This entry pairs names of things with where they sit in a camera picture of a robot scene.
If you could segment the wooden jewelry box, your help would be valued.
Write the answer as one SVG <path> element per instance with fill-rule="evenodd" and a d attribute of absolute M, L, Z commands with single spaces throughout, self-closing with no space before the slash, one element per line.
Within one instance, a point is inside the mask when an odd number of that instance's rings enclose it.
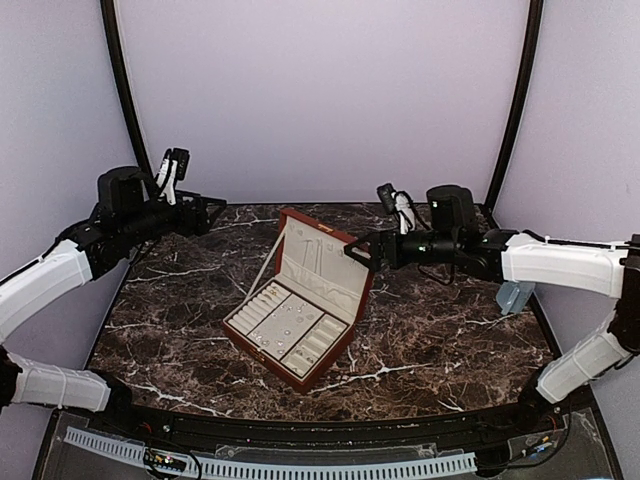
<path fill-rule="evenodd" d="M 354 240 L 283 209 L 269 254 L 274 275 L 257 278 L 223 320 L 237 347 L 299 393 L 307 393 L 347 348 L 364 314 L 373 274 L 346 255 Z"/>

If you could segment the beige jewelry tray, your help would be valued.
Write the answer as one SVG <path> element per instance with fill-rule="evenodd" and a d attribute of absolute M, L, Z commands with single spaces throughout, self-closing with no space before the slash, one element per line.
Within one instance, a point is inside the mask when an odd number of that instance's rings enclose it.
<path fill-rule="evenodd" d="M 261 357 L 303 382 L 346 335 L 357 309 L 272 280 L 234 309 L 224 324 Z"/>

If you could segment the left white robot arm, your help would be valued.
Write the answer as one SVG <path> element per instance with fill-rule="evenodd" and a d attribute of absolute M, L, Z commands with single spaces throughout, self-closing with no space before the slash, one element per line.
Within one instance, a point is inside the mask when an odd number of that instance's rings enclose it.
<path fill-rule="evenodd" d="M 208 233 L 227 206 L 223 199 L 180 191 L 186 169 L 166 160 L 156 178 L 118 167 L 97 181 L 91 215 L 65 230 L 42 255 L 1 281 L 1 338 L 7 340 L 46 306 L 113 270 L 133 251 L 168 233 Z M 131 390 L 103 371 L 76 370 L 1 351 L 1 405 L 28 403 L 101 412 L 120 436 L 141 427 Z"/>

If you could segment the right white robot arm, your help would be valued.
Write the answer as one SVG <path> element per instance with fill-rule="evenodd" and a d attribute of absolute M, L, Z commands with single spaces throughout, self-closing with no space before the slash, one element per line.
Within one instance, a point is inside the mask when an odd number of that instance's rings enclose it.
<path fill-rule="evenodd" d="M 541 236 L 530 230 L 481 232 L 469 189 L 429 189 L 429 223 L 411 197 L 391 184 L 377 189 L 385 212 L 398 225 L 370 232 L 347 244 L 345 254 L 372 272 L 388 266 L 447 265 L 452 273 L 499 284 L 506 312 L 519 310 L 537 285 L 558 286 L 615 300 L 603 323 L 572 349 L 535 373 L 510 413 L 521 434 L 534 432 L 549 406 L 639 354 L 639 238 L 627 242 L 581 242 Z"/>

